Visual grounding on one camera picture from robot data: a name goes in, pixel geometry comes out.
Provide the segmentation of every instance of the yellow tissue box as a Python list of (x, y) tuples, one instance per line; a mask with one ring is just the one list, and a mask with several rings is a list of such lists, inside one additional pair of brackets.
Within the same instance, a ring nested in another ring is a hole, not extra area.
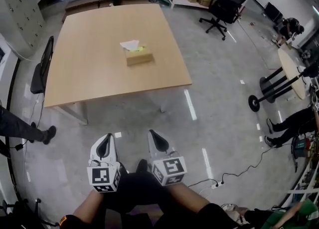
[(154, 60), (153, 54), (147, 46), (139, 46), (137, 51), (129, 51), (125, 49), (125, 57), (127, 66), (139, 63), (146, 63)]

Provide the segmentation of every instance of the green shirt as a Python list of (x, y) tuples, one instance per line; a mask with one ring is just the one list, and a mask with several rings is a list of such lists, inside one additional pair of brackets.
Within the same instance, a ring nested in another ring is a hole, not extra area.
[[(273, 227), (283, 216), (284, 212), (274, 212), (264, 223), (261, 229), (270, 229)], [(284, 225), (284, 229), (307, 229), (309, 226), (316, 225), (318, 222), (319, 212), (317, 206), (306, 199), (296, 215), (288, 220)]]

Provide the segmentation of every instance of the table top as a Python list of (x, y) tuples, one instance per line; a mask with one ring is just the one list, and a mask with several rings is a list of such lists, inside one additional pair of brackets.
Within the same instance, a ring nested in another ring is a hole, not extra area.
[[(139, 40), (154, 61), (127, 66), (120, 42)], [(70, 15), (57, 40), (44, 107), (191, 85), (158, 4), (105, 7)]]
[[(278, 55), (288, 81), (300, 74), (297, 70), (297, 65), (283, 49), (278, 50)], [(300, 99), (306, 97), (305, 85), (301, 78), (292, 83), (292, 88)]]

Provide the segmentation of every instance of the round table top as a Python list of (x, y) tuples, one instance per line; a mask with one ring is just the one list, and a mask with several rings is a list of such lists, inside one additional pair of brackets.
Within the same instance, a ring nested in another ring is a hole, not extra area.
[[(283, 49), (278, 50), (278, 55), (288, 81), (300, 74), (297, 70), (297, 65)], [(301, 78), (292, 83), (292, 88), (300, 99), (304, 99), (306, 97), (305, 85)]]

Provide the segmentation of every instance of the ceiling light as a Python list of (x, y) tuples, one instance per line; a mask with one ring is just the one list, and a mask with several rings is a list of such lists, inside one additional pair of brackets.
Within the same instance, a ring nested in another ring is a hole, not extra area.
[(315, 12), (319, 15), (319, 11), (317, 10), (317, 8), (315, 8), (315, 6), (313, 5), (313, 9), (315, 10)]

